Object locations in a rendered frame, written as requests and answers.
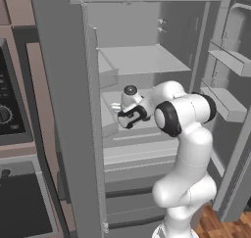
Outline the wide grey fridge door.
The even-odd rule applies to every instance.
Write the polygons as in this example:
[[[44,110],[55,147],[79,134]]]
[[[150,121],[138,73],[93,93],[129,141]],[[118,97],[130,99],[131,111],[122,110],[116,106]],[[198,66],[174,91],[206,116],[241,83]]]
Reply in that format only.
[[[105,238],[99,71],[87,8],[31,0],[61,145],[77,238]]]

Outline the grey fridge drawer front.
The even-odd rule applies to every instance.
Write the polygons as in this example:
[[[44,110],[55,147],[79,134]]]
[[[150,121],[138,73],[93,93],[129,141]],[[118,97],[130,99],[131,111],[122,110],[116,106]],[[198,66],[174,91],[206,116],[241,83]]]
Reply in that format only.
[[[107,192],[106,207],[109,229],[145,225],[165,217],[153,201],[151,187]]]
[[[168,173],[175,162],[178,142],[169,140],[104,150],[106,182]]]

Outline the grey fridge cabinet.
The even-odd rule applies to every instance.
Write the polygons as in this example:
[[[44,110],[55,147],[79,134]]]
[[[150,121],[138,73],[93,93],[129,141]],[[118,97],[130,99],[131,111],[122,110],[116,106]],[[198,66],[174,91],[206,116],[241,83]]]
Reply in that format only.
[[[168,79],[185,89],[200,91],[210,40],[217,31],[219,11],[229,0],[75,0],[87,8],[87,21],[94,35],[102,92],[119,91],[133,83],[147,93],[151,86]],[[190,71],[119,75],[101,48],[161,45]],[[161,175],[106,182],[107,192],[151,187]],[[150,238],[160,222],[109,229],[105,238]]]

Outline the grey fridge door with bins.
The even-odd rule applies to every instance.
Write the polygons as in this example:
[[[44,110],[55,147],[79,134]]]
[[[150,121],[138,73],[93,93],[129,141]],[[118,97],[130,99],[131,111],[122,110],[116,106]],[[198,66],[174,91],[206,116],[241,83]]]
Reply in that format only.
[[[239,40],[238,52],[251,60],[251,0],[230,0],[219,11],[212,39]],[[209,53],[202,86],[225,88],[246,109],[244,122],[228,122],[217,113],[208,123],[214,148],[208,173],[217,183],[212,203],[219,220],[236,221],[251,197],[251,77],[236,74]]]

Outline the black round oven knob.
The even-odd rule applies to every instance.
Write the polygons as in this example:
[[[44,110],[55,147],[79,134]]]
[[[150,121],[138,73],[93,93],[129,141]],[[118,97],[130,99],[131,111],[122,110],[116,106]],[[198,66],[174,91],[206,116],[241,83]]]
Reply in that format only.
[[[13,117],[11,110],[3,105],[0,105],[0,124],[8,123]]]

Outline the grey door bin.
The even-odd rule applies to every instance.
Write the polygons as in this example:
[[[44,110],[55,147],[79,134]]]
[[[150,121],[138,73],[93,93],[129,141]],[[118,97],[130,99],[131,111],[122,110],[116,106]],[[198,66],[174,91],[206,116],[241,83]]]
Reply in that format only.
[[[200,90],[210,96],[218,113],[228,122],[244,122],[247,109],[225,88],[202,86]]]
[[[251,77],[251,60],[238,52],[239,40],[211,39],[209,53],[239,76]]]

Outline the black oven door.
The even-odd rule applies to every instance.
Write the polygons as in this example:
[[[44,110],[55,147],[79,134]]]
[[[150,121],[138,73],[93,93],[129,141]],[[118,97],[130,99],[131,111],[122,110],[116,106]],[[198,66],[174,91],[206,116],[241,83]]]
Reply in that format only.
[[[0,238],[41,238],[56,232],[43,176],[32,162],[0,165]]]

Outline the black wall oven panel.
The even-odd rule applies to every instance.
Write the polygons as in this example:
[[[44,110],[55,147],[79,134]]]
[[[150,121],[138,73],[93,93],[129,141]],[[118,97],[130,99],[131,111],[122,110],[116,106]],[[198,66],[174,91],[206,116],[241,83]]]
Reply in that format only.
[[[25,105],[5,38],[0,38],[0,105],[13,114],[8,123],[0,124],[0,146],[31,142]]]

